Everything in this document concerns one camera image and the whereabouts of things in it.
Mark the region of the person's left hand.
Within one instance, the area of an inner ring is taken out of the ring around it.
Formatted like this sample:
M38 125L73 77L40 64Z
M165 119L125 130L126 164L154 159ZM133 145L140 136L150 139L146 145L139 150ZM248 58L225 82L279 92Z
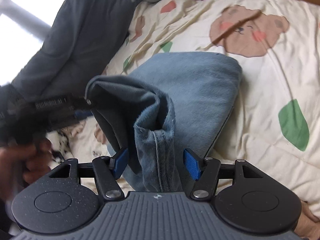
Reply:
M13 198L18 179L31 184L50 171L52 144L43 139L37 146L14 145L1 147L1 200Z

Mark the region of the person's right hand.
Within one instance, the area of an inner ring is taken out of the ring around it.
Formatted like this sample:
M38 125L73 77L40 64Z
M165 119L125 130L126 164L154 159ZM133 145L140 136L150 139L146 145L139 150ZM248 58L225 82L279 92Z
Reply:
M301 239L318 240L320 238L320 223L309 209L306 202L301 201L302 211L295 228L295 233Z

